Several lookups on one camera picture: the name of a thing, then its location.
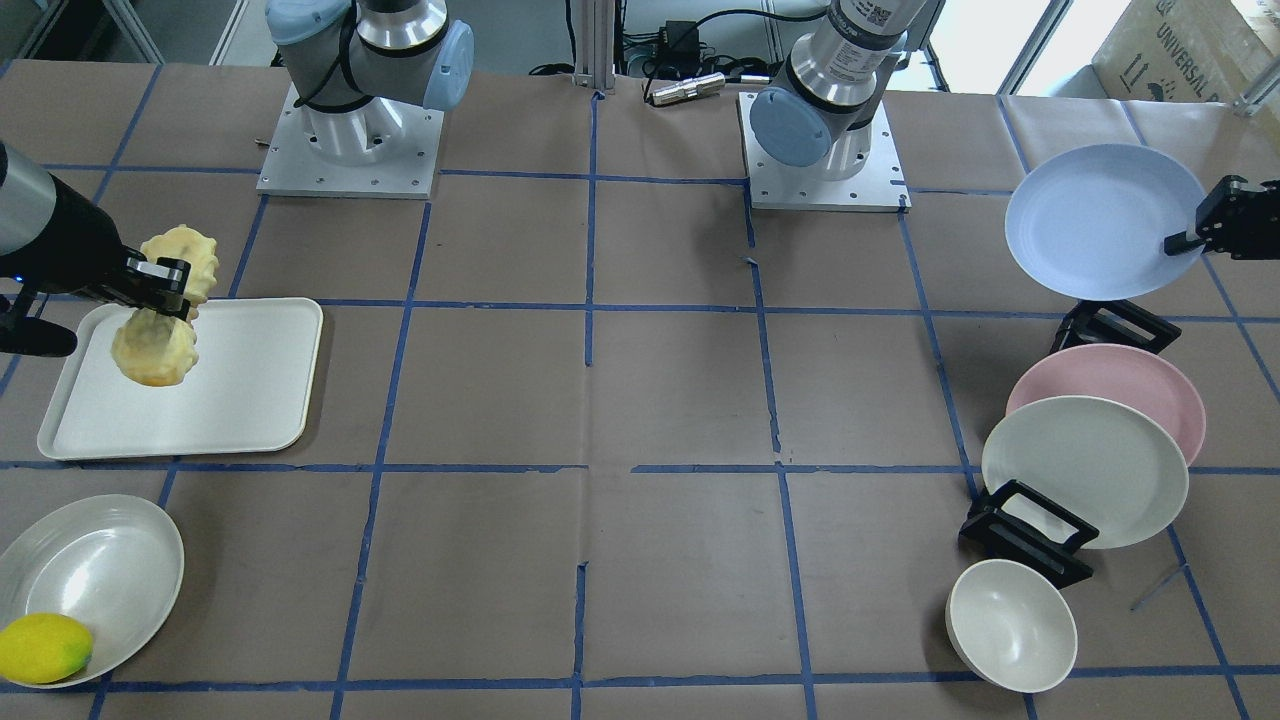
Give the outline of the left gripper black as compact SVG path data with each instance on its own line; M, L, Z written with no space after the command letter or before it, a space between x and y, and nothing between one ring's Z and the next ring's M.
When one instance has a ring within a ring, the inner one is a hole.
M1164 254L1225 252L1235 260L1279 259L1279 181L1224 176L1196 211L1196 232L1164 240Z

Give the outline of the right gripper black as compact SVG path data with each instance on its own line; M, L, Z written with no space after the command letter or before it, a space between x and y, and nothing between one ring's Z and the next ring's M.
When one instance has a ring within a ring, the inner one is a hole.
M40 182L3 177L3 238L18 245L3 254L3 277L20 283L14 300L3 300L5 354L65 357L76 350L74 332L29 315L38 293L70 293L179 319L192 309L188 261L148 260L124 245L110 217L55 176Z

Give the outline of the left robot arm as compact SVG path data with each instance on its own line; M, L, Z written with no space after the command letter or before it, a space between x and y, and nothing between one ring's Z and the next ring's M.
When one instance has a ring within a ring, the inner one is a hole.
M741 96L751 205L906 211L910 196L881 100L932 1L832 1L778 74Z

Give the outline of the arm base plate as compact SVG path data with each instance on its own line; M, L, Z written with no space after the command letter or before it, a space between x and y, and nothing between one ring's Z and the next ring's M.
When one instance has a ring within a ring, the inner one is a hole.
M445 113L375 97L349 113L296 106L289 88L259 174L270 196L429 200Z
M755 94L739 96L742 155L756 210L909 211L913 206L884 106L872 123L837 140L812 167L788 167L756 141L749 113Z

